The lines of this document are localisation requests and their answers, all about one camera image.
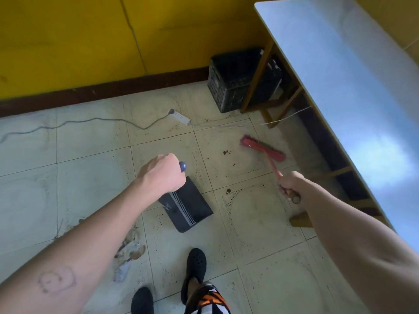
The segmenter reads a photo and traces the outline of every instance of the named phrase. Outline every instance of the wall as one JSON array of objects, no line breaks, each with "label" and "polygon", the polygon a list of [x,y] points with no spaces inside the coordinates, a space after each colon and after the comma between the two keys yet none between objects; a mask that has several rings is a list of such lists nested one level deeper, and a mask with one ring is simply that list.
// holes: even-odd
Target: wall
[{"label": "wall", "polygon": [[[0,0],[0,99],[203,67],[263,46],[258,1]],[[419,0],[358,1],[419,62]]]},{"label": "wall", "polygon": [[357,0],[419,64],[419,0]]}]

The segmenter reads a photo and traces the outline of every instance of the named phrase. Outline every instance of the person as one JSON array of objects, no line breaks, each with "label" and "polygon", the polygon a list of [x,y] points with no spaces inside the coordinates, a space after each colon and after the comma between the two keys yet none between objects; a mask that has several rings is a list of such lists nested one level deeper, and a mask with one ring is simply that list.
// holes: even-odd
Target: person
[{"label": "person", "polygon": [[[0,285],[0,313],[80,313],[139,215],[185,180],[174,154],[145,164],[121,194]],[[419,255],[393,230],[297,172],[282,177],[279,186],[301,195],[324,248],[372,312],[418,311]],[[193,249],[181,291],[186,313],[229,313],[217,289],[203,282],[205,271],[204,253]],[[132,313],[153,313],[147,288],[134,295]]]}]

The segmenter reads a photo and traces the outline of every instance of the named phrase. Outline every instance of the person's left arm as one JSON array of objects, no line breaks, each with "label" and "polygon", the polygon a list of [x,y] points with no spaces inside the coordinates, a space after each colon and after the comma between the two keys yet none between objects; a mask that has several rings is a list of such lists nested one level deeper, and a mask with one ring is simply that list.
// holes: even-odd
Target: person's left arm
[{"label": "person's left arm", "polygon": [[139,215],[185,180],[174,154],[144,165],[121,194],[0,285],[0,313],[79,313]]}]

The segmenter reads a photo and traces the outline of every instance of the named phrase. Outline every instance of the forearm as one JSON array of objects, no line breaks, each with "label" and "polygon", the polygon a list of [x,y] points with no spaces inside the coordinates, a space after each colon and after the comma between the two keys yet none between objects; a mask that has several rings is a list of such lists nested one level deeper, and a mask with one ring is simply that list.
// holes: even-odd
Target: forearm
[{"label": "forearm", "polygon": [[418,305],[419,256],[393,230],[306,179],[296,183],[301,205],[341,273],[376,312]]},{"label": "forearm", "polygon": [[0,313],[78,313],[124,237],[155,199],[137,179],[0,286]]}]

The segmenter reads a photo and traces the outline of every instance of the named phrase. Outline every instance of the power cord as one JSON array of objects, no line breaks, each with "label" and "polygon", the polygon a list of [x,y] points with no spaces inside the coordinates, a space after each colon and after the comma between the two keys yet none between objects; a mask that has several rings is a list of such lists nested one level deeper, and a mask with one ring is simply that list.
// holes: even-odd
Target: power cord
[{"label": "power cord", "polygon": [[[293,115],[296,115],[297,113],[299,113],[299,112],[301,112],[301,111],[304,111],[304,110],[306,110],[306,109],[308,109],[308,108],[311,108],[311,107],[309,106],[309,107],[306,107],[306,108],[304,108],[304,109],[298,110],[297,112],[293,113],[292,115],[287,116],[287,117],[285,117],[285,118],[283,118],[283,119],[281,119],[281,120],[276,120],[276,121],[267,122],[267,123],[258,123],[258,124],[254,124],[254,125],[251,125],[251,126],[263,126],[263,125],[265,125],[265,124],[270,124],[270,123],[280,122],[280,121],[286,120],[286,119],[288,119],[288,118],[292,117]],[[90,118],[90,119],[87,119],[87,120],[80,120],[80,121],[77,121],[77,120],[67,120],[67,121],[64,121],[63,123],[61,123],[59,126],[55,126],[55,127],[49,127],[49,126],[39,126],[39,127],[35,128],[35,129],[33,129],[33,130],[26,131],[26,132],[8,132],[8,133],[6,133],[6,134],[4,134],[4,135],[2,136],[2,138],[1,138],[1,140],[0,140],[0,144],[2,144],[4,141],[6,141],[6,139],[7,139],[9,136],[12,136],[12,135],[23,135],[23,134],[29,134],[29,133],[33,133],[33,132],[36,132],[36,131],[41,130],[41,129],[45,129],[45,130],[58,129],[58,128],[62,127],[62,126],[65,126],[67,123],[84,123],[84,122],[89,122],[89,121],[93,121],[93,120],[102,120],[102,121],[123,121],[123,122],[125,122],[125,123],[129,123],[129,124],[133,125],[134,127],[138,128],[138,129],[141,129],[141,130],[147,130],[149,127],[151,127],[152,125],[154,125],[154,124],[155,124],[155,123],[157,123],[158,121],[160,121],[160,120],[164,119],[165,117],[167,117],[167,116],[169,116],[169,115],[171,115],[171,114],[173,114],[173,113],[174,113],[174,110],[173,110],[173,109],[170,109],[167,115],[165,115],[164,117],[161,117],[161,118],[157,119],[156,121],[154,121],[153,123],[151,123],[149,126],[146,126],[146,127],[141,127],[141,126],[139,126],[139,125],[135,124],[134,122],[131,122],[131,121],[128,121],[128,120],[125,120],[125,119],[107,119],[107,118],[94,117],[94,118]],[[195,125],[195,124],[193,124],[193,123],[192,123],[192,125],[193,125],[193,126],[199,126],[199,127],[205,127],[205,128],[208,128],[208,129],[209,129],[209,128],[217,128],[217,127],[221,127],[221,128],[228,128],[228,127],[251,127],[251,126],[241,126],[241,125],[240,125],[240,126],[238,126],[238,125],[234,125],[233,123],[220,124],[220,125],[218,125],[218,126],[212,126],[212,127],[207,127],[207,126],[202,126],[202,125]]]}]

